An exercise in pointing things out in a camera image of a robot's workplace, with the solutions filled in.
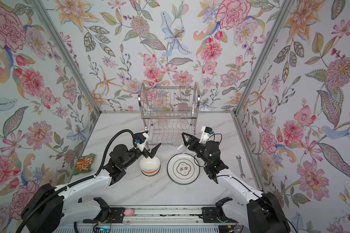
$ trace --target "dish rack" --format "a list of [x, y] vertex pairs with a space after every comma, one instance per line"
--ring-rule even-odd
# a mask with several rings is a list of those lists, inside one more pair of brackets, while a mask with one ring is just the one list
[[196, 122], [200, 107], [200, 88], [145, 87], [138, 92], [141, 118], [149, 131], [148, 145], [173, 145], [181, 133], [196, 135]]

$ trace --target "floral wallpaper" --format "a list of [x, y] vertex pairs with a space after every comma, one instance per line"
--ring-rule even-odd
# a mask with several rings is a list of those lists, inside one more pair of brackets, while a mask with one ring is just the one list
[[42, 2], [71, 36], [65, 43], [103, 112], [139, 110], [141, 82], [198, 82], [201, 110], [232, 110], [280, 8], [280, 0]]
[[70, 180], [98, 117], [59, 54], [27, 1], [0, 1], [0, 233], [40, 186]]
[[242, 104], [264, 189], [297, 232], [350, 233], [350, 0], [296, 0]]

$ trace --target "metal wrench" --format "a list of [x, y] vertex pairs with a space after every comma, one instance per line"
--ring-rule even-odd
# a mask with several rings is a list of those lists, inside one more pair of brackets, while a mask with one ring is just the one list
[[240, 172], [241, 172], [240, 177], [241, 178], [245, 178], [245, 174], [244, 174], [244, 171], [243, 171], [243, 166], [241, 164], [241, 156], [236, 156], [236, 159], [238, 160], [238, 165], [240, 167]]

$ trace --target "white marble tabletop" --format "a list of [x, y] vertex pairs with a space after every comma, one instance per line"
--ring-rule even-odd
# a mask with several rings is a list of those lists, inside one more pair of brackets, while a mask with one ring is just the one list
[[[242, 157], [242, 165], [246, 178], [243, 180], [250, 186], [256, 187], [253, 175], [234, 126], [230, 113], [200, 113], [197, 120], [196, 133], [202, 126], [208, 126], [215, 133], [223, 134], [223, 140], [219, 146], [220, 157], [223, 162], [235, 173], [240, 175], [236, 156]], [[94, 153], [95, 157], [92, 170], [96, 171], [101, 163], [101, 158], [107, 142], [122, 129], [130, 129], [134, 133], [144, 131], [144, 124], [139, 113], [103, 113], [100, 115], [92, 135], [87, 143], [83, 155]], [[128, 149], [132, 147], [131, 136], [128, 133], [120, 135], [111, 145], [105, 164], [109, 160], [109, 153], [118, 144], [125, 144]], [[230, 196], [231, 193], [224, 187], [210, 180], [201, 168], [200, 175], [191, 184], [179, 185], [174, 183], [167, 175], [167, 163], [169, 159], [178, 154], [174, 146], [161, 146], [156, 156], [161, 161], [161, 169], [154, 176], [145, 176], [140, 171], [139, 158], [126, 169], [126, 175], [117, 183], [99, 189], [86, 195], [83, 201], [94, 197], [102, 197], [109, 205], [214, 205], [218, 200]], [[72, 177], [72, 182], [79, 180], [90, 173], [79, 174]]]

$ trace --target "bowl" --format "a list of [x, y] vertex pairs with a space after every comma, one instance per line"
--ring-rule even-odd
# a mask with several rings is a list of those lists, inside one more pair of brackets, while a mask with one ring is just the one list
[[161, 168], [159, 158], [156, 156], [153, 158], [142, 158], [139, 164], [141, 172], [146, 176], [154, 176], [159, 172], [159, 169]]

